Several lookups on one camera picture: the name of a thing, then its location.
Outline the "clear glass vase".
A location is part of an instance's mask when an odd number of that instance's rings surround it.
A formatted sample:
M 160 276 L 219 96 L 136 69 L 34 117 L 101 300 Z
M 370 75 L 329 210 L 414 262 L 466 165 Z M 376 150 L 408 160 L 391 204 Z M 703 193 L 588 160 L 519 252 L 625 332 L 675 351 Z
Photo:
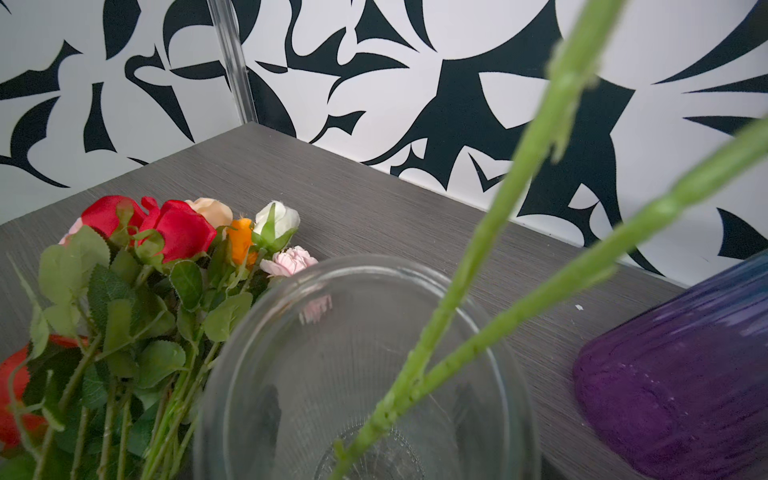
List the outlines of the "clear glass vase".
M 323 261 L 266 292 L 216 361 L 200 404 L 197 479 L 327 479 L 403 367 L 448 278 L 412 261 Z M 537 479 L 522 372 L 495 346 L 395 422 L 352 479 Z

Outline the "pink peony flower stem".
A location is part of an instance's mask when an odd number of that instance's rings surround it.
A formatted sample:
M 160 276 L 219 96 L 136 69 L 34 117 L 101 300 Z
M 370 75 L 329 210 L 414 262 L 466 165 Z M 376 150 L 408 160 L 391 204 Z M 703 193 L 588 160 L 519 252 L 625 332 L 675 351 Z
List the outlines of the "pink peony flower stem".
M 477 207 L 499 190 L 573 27 L 578 1 L 351 1 L 338 56 L 398 67 L 342 83 L 331 114 L 359 112 L 324 145 Z M 563 159 L 541 169 L 492 258 L 497 278 L 531 283 L 669 187 L 730 135 L 767 113 L 763 1 L 632 1 L 587 91 Z M 625 260 L 604 287 L 607 313 L 572 307 L 516 339 L 536 394 L 545 475 L 632 479 L 577 413 L 570 363 L 589 333 L 616 325 L 651 296 L 690 286 L 767 246 L 767 169 L 693 208 Z

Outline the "purple blue glass vase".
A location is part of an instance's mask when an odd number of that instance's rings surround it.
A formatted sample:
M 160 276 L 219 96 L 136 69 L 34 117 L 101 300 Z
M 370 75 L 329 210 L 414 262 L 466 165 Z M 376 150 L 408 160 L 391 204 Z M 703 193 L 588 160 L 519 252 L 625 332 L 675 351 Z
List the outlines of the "purple blue glass vase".
M 767 475 L 767 256 L 587 343 L 576 400 L 598 438 L 654 479 Z

